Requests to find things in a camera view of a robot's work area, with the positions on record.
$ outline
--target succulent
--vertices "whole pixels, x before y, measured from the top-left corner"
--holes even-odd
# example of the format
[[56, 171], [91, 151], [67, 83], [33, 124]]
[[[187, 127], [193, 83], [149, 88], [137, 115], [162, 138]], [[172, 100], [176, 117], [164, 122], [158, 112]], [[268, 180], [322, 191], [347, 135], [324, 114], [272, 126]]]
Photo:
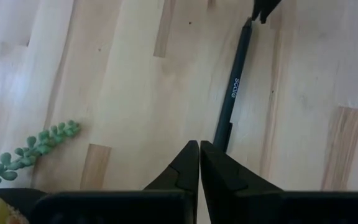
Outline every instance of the succulent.
[[27, 147], [17, 148], [14, 153], [19, 157], [12, 161], [12, 155], [8, 152], [0, 155], [0, 183], [4, 180], [14, 180], [17, 178], [18, 169], [30, 167], [35, 164], [40, 156], [44, 156], [63, 143], [67, 138], [73, 138], [80, 132], [80, 125], [74, 121], [60, 123], [52, 126], [49, 130], [41, 131], [38, 139], [34, 136], [27, 138]]

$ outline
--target green succulent stem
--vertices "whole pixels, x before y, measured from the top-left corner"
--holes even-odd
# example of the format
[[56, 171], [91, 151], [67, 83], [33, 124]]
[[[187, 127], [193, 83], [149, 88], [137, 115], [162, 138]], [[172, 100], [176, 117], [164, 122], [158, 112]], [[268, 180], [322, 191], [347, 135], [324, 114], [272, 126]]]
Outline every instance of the green succulent stem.
[[27, 147], [14, 150], [14, 153], [19, 157], [13, 161], [10, 153], [2, 153], [0, 155], [0, 183], [2, 179], [9, 181], [16, 179], [16, 170], [33, 166], [39, 157], [50, 153], [66, 139], [75, 137], [80, 130], [80, 124], [70, 120], [67, 124], [60, 123], [58, 126], [50, 127], [50, 131], [41, 131], [38, 138], [28, 137]]

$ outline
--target string of pearls plant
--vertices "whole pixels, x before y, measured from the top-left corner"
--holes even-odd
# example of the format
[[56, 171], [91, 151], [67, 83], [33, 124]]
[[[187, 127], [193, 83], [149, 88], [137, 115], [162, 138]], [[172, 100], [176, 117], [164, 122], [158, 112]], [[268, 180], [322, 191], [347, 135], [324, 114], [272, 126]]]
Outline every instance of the string of pearls plant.
[[49, 130], [39, 133], [38, 140], [34, 136], [27, 138], [27, 147], [17, 148], [14, 153], [19, 157], [12, 161], [12, 155], [5, 152], [0, 155], [0, 183], [4, 180], [17, 178], [16, 170], [30, 167], [40, 156], [48, 154], [53, 148], [63, 143], [67, 138], [73, 138], [80, 132], [80, 124], [69, 121], [52, 126]]

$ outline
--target wooden floor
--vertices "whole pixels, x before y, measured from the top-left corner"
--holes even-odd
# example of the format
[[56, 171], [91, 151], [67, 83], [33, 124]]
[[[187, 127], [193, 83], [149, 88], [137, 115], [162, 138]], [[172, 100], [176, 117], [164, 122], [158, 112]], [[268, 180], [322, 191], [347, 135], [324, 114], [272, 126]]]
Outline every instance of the wooden floor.
[[[0, 153], [83, 125], [2, 186], [138, 190], [211, 141], [253, 2], [0, 0]], [[242, 77], [230, 156], [283, 189], [358, 190], [358, 1], [284, 0]]]

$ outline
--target black pen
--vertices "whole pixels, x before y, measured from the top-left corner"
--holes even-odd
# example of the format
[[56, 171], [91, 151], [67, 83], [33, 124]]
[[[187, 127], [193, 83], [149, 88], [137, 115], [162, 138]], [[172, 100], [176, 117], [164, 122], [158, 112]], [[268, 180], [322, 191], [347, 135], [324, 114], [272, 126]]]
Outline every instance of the black pen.
[[252, 33], [252, 20], [248, 18], [246, 24], [242, 27], [239, 44], [237, 46], [236, 57], [234, 58], [231, 70], [229, 84], [227, 85], [226, 95], [222, 105], [221, 114], [219, 116], [218, 126], [215, 132], [214, 146], [218, 149], [227, 151], [229, 144], [232, 123], [230, 117], [233, 112], [234, 102], [236, 101], [237, 92], [239, 90], [240, 78], [244, 62], [248, 51], [248, 46]]

